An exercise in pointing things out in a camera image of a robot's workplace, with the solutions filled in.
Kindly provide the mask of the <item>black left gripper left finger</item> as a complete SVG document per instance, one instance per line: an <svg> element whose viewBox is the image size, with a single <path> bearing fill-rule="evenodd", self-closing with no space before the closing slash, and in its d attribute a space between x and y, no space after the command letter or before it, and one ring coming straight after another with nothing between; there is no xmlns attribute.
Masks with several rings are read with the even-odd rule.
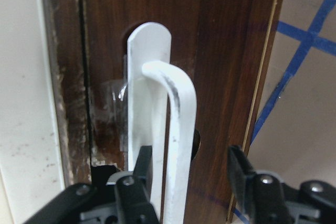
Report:
<svg viewBox="0 0 336 224"><path fill-rule="evenodd" d="M152 180L152 146L141 146L134 170L114 173L106 183L114 187L118 223L159 223L150 202Z"/></svg>

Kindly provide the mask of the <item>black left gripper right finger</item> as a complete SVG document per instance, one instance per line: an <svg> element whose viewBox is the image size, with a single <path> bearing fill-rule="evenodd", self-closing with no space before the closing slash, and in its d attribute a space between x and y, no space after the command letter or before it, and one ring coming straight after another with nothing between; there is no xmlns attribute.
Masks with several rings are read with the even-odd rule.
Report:
<svg viewBox="0 0 336 224"><path fill-rule="evenodd" d="M227 173L232 192L250 223L292 223L281 182L257 173L237 145L228 148Z"/></svg>

